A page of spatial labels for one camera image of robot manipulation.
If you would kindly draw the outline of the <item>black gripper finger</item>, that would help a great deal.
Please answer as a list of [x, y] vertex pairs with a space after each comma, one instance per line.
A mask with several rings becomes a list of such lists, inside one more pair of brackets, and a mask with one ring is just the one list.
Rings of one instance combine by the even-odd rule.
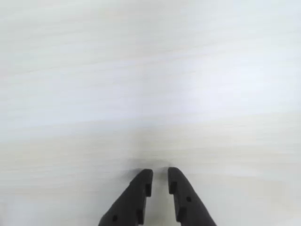
[[174, 197], [176, 221], [182, 226], [216, 225], [182, 171], [177, 167], [169, 167], [167, 173], [168, 190]]
[[153, 170], [143, 169], [100, 219], [100, 226], [144, 224], [146, 199], [151, 196]]

